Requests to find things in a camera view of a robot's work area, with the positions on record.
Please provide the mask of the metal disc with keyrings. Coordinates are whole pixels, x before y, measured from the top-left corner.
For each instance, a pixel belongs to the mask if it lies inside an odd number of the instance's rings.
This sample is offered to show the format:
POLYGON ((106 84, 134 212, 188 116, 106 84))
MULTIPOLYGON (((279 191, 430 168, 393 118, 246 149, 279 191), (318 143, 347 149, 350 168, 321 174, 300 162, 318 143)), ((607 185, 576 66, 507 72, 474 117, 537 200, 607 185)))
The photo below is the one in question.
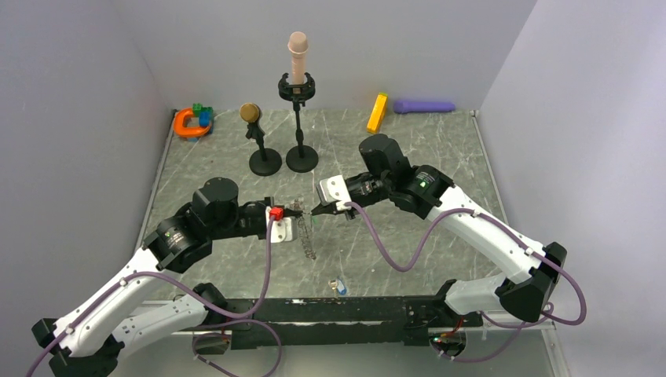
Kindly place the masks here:
POLYGON ((309 260, 315 261, 317 254, 313 246, 313 225, 302 196, 293 199, 290 202, 290 209, 300 211, 301 214, 296 218, 298 229, 298 239, 301 242, 304 255, 309 260))

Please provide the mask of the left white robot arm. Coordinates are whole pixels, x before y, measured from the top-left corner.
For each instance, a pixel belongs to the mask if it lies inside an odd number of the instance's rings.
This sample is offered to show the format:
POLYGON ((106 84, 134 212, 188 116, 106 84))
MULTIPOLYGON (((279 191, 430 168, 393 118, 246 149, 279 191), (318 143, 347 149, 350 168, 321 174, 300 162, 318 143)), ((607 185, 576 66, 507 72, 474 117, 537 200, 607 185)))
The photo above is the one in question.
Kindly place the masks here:
POLYGON ((214 330, 250 322, 264 302, 234 313, 211 284, 185 288, 169 305, 142 315, 135 310, 161 284, 179 285, 179 277, 208 257, 216 240, 256 236, 267 247, 297 236, 300 210, 266 197, 239 203, 237 184, 211 178, 172 217, 149 233, 133 257, 100 290, 69 314, 45 318, 32 327, 56 376, 107 376, 121 359, 148 344, 187 328, 214 330))

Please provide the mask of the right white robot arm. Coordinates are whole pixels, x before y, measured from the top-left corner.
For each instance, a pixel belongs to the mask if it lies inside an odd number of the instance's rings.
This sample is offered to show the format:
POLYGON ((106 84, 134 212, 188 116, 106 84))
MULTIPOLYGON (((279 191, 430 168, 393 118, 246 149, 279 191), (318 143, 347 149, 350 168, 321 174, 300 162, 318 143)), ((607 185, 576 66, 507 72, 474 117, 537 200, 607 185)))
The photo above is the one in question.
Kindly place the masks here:
POLYGON ((336 175, 321 180, 317 186, 320 203, 312 209, 313 216, 361 216, 382 257, 403 273, 414 267, 438 225, 480 251, 500 272, 482 279, 445 283, 439 292, 442 299, 433 306, 434 319, 443 326, 454 325, 468 313, 487 310, 503 310, 530 324, 544 317, 567 256, 562 245, 544 245, 512 229, 437 168, 410 164, 398 142, 385 134, 365 138, 359 153, 367 170, 350 178, 336 175), (365 210, 384 200, 430 222, 404 266, 389 256, 365 210))

